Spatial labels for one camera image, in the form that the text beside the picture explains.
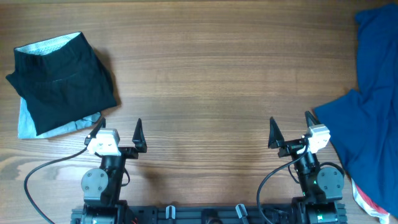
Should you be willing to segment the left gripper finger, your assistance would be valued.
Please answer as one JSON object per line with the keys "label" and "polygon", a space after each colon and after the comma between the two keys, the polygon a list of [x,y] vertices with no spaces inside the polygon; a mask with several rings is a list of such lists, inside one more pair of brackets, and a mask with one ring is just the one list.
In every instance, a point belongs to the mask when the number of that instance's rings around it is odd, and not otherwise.
{"label": "left gripper finger", "polygon": [[85,145],[89,145],[90,141],[94,138],[96,138],[97,133],[99,132],[99,130],[101,128],[105,128],[106,127],[106,118],[101,118],[98,122],[98,124],[94,127],[94,129],[89,133],[89,135],[87,135],[87,137],[85,138]]}
{"label": "left gripper finger", "polygon": [[132,142],[134,143],[134,147],[138,152],[146,153],[147,152],[147,144],[144,137],[144,132],[142,128],[142,120],[139,118],[136,123],[136,127],[134,130],[134,134],[132,137]]}

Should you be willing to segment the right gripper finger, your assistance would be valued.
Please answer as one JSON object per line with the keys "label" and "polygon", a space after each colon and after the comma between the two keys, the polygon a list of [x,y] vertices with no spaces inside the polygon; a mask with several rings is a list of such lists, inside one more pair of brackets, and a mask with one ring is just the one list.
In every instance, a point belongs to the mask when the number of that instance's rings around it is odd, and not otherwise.
{"label": "right gripper finger", "polygon": [[305,112],[305,119],[308,128],[320,124],[319,120],[317,120],[316,117],[314,117],[314,115],[310,111]]}
{"label": "right gripper finger", "polygon": [[269,142],[268,148],[278,148],[282,147],[284,144],[284,137],[277,125],[275,119],[270,117],[270,132],[269,132]]}

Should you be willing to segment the blue t-shirt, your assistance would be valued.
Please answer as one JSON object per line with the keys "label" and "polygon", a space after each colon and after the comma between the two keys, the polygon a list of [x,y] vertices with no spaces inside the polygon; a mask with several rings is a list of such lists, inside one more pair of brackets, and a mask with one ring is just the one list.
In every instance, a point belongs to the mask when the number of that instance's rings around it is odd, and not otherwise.
{"label": "blue t-shirt", "polygon": [[358,90],[315,108],[355,184],[397,215],[397,4],[356,14]]}

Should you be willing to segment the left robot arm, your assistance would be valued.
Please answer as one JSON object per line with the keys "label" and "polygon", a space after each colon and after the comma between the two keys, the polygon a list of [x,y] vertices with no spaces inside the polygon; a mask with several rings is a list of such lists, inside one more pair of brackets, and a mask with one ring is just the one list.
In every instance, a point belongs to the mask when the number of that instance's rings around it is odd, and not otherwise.
{"label": "left robot arm", "polygon": [[121,200],[121,188],[125,187],[123,176],[128,159],[137,159],[140,153],[147,152],[142,120],[138,119],[132,136],[132,147],[120,146],[118,131],[106,127],[102,118],[87,135],[85,146],[90,154],[101,158],[101,164],[84,174],[81,180],[84,206],[81,217],[75,223],[116,224],[137,223],[134,212],[125,200]]}

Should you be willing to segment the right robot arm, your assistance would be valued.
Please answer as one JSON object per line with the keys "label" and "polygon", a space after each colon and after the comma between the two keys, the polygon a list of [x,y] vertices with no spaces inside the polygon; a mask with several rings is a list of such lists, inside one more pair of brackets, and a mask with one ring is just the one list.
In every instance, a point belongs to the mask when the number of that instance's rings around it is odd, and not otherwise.
{"label": "right robot arm", "polygon": [[294,167],[295,181],[302,196],[294,197],[291,204],[263,206],[261,214],[266,223],[347,223],[343,198],[345,173],[332,163],[320,163],[316,153],[326,147],[330,130],[309,111],[305,112],[307,132],[300,139],[286,141],[274,118],[270,119],[268,147],[278,148],[279,157],[291,157],[284,168]]}

